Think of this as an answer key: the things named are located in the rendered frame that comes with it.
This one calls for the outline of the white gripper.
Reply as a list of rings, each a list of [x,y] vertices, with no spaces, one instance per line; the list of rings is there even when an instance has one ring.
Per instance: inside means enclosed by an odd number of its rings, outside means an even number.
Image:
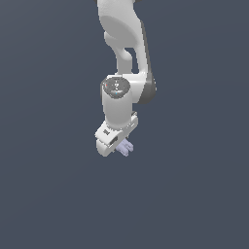
[[[107,157],[110,153],[119,151],[123,156],[128,156],[128,151],[133,152],[133,145],[127,141],[128,136],[138,125],[137,113],[131,113],[130,123],[121,128],[113,129],[106,122],[96,131],[96,149],[98,153]]]

